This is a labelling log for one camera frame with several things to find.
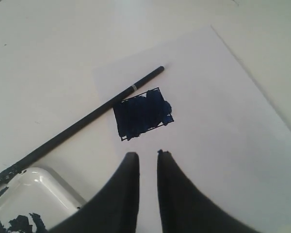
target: dark blue painted square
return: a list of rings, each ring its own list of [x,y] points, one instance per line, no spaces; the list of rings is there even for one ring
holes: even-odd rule
[[[118,134],[128,141],[140,134],[173,122],[172,108],[155,88],[118,103],[113,108]]]

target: black pencil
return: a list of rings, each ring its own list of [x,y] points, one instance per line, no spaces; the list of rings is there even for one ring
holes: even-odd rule
[[[10,166],[9,168],[5,169],[0,173],[0,185],[8,183],[16,174],[20,173],[22,170],[28,168],[31,164],[41,159],[43,156],[45,156],[47,153],[49,153],[51,150],[56,148],[58,145],[66,141],[68,138],[70,138],[72,135],[83,129],[85,126],[87,126],[89,123],[96,120],[98,117],[100,117],[102,114],[107,112],[109,109],[111,109],[116,103],[122,101],[123,99],[127,98],[129,95],[131,95],[133,92],[138,90],[140,87],[145,85],[150,80],[154,79],[156,76],[158,76],[160,73],[164,71],[164,67],[158,67],[145,77],[143,77],[141,80],[127,88],[126,90],[122,91],[120,94],[109,100],[108,102],[104,103],[100,107],[98,107],[96,110],[92,111],[90,114],[79,120],[78,122],[71,125],[69,128],[65,129],[37,149],[35,149],[33,152],[29,153],[27,156]]]

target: white table surface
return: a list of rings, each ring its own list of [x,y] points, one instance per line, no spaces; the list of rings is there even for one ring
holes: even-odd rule
[[[291,0],[236,1],[0,2],[0,171],[101,104],[94,68],[210,24],[291,129]],[[101,117],[35,166],[89,200],[118,158]]]

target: white paint palette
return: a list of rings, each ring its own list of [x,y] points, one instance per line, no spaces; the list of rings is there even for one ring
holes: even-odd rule
[[[17,174],[0,196],[0,222],[5,228],[19,215],[28,217],[32,231],[36,226],[31,213],[41,216],[50,229],[78,210],[80,203],[46,170],[31,167]]]

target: white paper sheet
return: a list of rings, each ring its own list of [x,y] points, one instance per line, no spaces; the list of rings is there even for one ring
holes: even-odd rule
[[[264,233],[290,225],[291,132],[211,27],[96,70],[102,102],[160,65],[165,71],[136,95],[159,87],[175,122],[122,142],[113,111],[104,116],[119,156],[140,156],[137,232],[162,232],[159,149],[237,219]]]

